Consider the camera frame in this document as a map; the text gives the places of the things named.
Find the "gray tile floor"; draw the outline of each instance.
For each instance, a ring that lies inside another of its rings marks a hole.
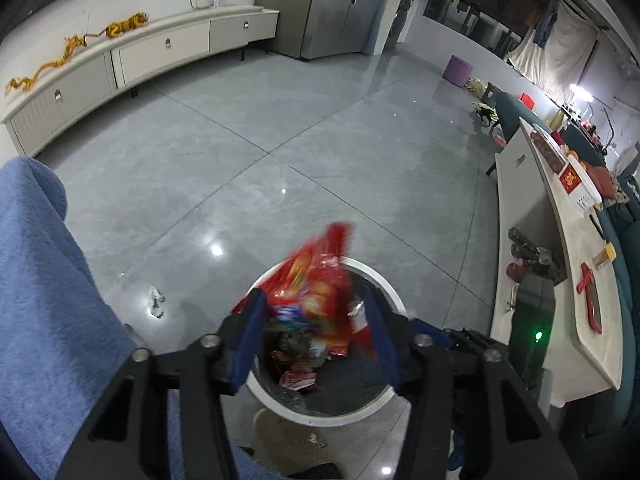
[[[497,272],[496,146],[473,98],[398,53],[299,62],[250,50],[194,63],[76,124],[40,160],[105,300],[155,351],[215,330],[254,279],[333,220],[412,315],[489,329]],[[149,286],[165,314],[147,310]],[[248,444],[259,409],[225,399]],[[408,420],[395,397],[324,433],[349,478],[382,478]]]

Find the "red snack bag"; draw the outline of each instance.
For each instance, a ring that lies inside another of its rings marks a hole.
[[[351,340],[351,277],[340,263],[351,225],[333,222],[319,237],[306,241],[259,287],[267,295],[270,330],[314,330],[329,349]],[[242,310],[244,298],[233,312]]]

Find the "refrigerator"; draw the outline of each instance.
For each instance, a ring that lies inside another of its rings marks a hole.
[[[360,52],[383,0],[255,0],[280,11],[270,50],[297,59]]]

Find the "purple stool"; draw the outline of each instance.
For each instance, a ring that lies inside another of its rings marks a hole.
[[[454,85],[462,88],[466,84],[466,82],[469,81],[473,69],[474,67],[471,64],[467,63],[464,59],[460,59],[456,56],[451,56],[451,59],[449,59],[449,64],[447,65],[446,69],[444,69],[444,74],[442,74],[442,77],[450,83],[453,83]]]

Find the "screw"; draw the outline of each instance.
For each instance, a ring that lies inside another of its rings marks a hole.
[[[200,344],[204,348],[215,348],[220,344],[220,338],[215,334],[207,334],[200,338]]]
[[[414,337],[414,343],[415,343],[416,346],[419,346],[420,348],[424,348],[426,346],[432,346],[433,345],[433,338],[430,335],[417,334]]]
[[[146,361],[150,356],[151,350],[148,350],[147,348],[136,348],[131,354],[131,358],[137,363]]]
[[[487,348],[483,355],[488,363],[499,363],[502,360],[502,355],[495,348]]]

